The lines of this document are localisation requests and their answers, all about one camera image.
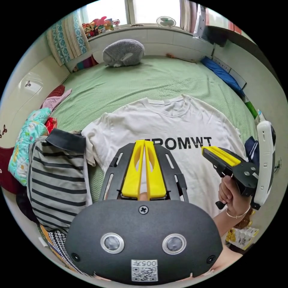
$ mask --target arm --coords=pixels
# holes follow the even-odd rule
[[[221,202],[227,204],[227,210],[225,209],[213,218],[222,237],[245,217],[245,213],[250,208],[251,197],[241,196],[236,182],[229,176],[221,179],[218,197]]]
[[[226,209],[225,209],[216,217],[214,217],[213,220],[218,228],[220,237],[224,236],[225,233],[227,233],[229,229],[231,229],[231,227],[234,227],[236,224],[241,222],[244,216],[245,215],[243,215],[240,218],[231,218],[227,215]]]
[[[212,266],[211,270],[223,270],[235,263],[242,256],[242,254],[231,251],[227,246],[223,245],[223,251],[221,252],[219,258],[216,260],[215,264]]]

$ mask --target white controller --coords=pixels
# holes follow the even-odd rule
[[[266,201],[271,191],[275,168],[275,141],[276,134],[267,120],[262,120],[257,125],[259,141],[259,178],[255,196],[251,206],[258,210]]]

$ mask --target screw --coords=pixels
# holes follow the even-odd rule
[[[72,253],[71,256],[76,262],[80,261],[80,257],[76,253]]]
[[[147,214],[148,211],[149,211],[149,209],[148,209],[147,206],[144,206],[144,205],[143,205],[143,206],[140,206],[140,207],[139,207],[139,213],[142,214],[142,215]]]
[[[208,259],[207,259],[207,264],[211,264],[215,261],[216,256],[215,255],[211,255]]]

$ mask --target green bed sheet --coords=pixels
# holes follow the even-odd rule
[[[58,128],[83,130],[104,112],[113,112],[130,102],[191,95],[221,111],[240,130],[243,143],[257,131],[254,119],[238,95],[201,63],[194,64],[160,56],[144,57],[134,67],[106,68],[103,64],[71,74],[63,83],[72,93],[52,113]],[[103,183],[99,166],[88,165],[93,202]]]

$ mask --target gray plush toy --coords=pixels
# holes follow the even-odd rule
[[[104,49],[103,60],[109,67],[135,66],[140,63],[144,52],[144,46],[139,41],[123,39]]]

